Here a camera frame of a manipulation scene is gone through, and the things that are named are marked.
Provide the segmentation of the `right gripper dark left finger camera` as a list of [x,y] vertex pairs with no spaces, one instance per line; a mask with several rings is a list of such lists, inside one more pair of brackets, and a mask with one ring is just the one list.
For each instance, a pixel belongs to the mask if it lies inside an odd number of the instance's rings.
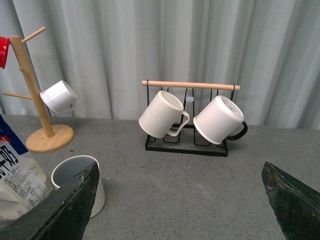
[[81,240],[95,203],[96,162],[0,230],[2,240]]

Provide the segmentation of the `right gripper dark right finger camera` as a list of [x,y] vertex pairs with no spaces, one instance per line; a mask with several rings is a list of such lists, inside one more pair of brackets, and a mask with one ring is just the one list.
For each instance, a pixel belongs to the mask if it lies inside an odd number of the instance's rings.
[[265,162],[261,178],[276,220],[287,240],[320,238],[320,193]]

